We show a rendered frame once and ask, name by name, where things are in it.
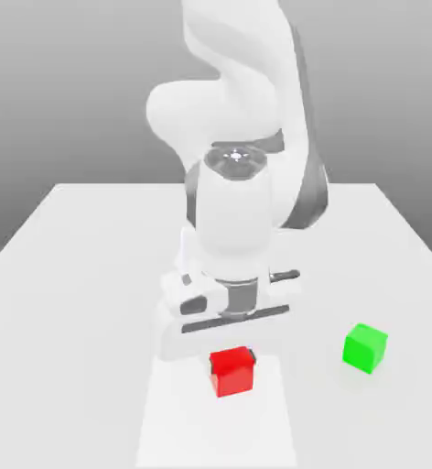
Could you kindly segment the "small green cube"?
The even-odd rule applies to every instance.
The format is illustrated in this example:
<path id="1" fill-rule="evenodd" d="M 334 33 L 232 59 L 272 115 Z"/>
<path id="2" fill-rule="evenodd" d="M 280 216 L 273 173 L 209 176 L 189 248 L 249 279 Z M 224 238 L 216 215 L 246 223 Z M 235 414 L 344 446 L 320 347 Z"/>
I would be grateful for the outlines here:
<path id="1" fill-rule="evenodd" d="M 371 374 L 383 360 L 388 334 L 367 324 L 357 323 L 346 335 L 342 360 Z"/>

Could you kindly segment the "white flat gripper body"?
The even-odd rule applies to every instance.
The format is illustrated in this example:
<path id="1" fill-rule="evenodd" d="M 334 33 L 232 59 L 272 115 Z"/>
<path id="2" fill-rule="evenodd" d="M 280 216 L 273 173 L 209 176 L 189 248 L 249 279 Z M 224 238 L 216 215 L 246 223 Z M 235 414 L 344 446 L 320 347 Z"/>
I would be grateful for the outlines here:
<path id="1" fill-rule="evenodd" d="M 277 351 L 292 332 L 292 311 L 282 305 L 254 312 L 243 320 L 176 317 L 163 304 L 156 308 L 156 356 L 176 361 L 246 346 L 257 353 Z"/>

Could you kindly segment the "small red cube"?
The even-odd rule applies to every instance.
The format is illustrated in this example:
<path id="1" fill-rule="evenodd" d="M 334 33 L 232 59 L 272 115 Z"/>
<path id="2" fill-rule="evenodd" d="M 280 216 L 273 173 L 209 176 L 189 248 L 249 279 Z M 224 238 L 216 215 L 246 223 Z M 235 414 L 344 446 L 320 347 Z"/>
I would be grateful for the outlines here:
<path id="1" fill-rule="evenodd" d="M 251 348 L 241 346 L 213 352 L 209 361 L 211 383 L 218 398 L 253 388 L 256 358 Z"/>

